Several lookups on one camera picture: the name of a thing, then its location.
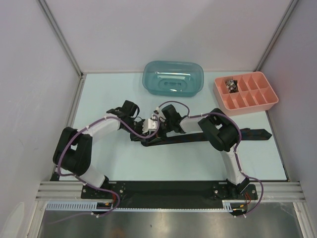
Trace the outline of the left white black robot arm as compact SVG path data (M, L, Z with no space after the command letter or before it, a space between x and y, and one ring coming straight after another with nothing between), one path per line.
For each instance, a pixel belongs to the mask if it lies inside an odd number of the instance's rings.
M135 121L139 112L139 106L126 100L121 107L108 110L102 118L83 129L64 128L53 156L58 175L76 177L91 185L98 198L106 197L108 178L92 165L93 143L120 129L141 135L142 130Z

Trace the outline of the dark striped necktie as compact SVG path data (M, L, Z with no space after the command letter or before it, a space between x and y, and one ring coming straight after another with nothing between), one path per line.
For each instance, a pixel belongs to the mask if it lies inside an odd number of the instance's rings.
M272 137L272 134L265 129L250 129L244 128L240 129L242 135L242 141L261 141L269 140ZM141 145L145 147L149 146L158 146L158 145L168 145L168 144L179 144L179 143L189 143L189 142L204 142L207 141L207 138L203 133L192 133L192 134L182 134L178 136L158 138L154 139L145 139L141 141Z

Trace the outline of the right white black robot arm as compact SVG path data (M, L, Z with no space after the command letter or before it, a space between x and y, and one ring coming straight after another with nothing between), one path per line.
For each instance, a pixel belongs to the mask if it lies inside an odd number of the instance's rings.
M227 172L229 195L240 199L246 194L250 179L243 173L237 147L242 140L237 124L220 109L196 116L181 116L173 105L160 112L160 123L154 145L208 141L221 153Z

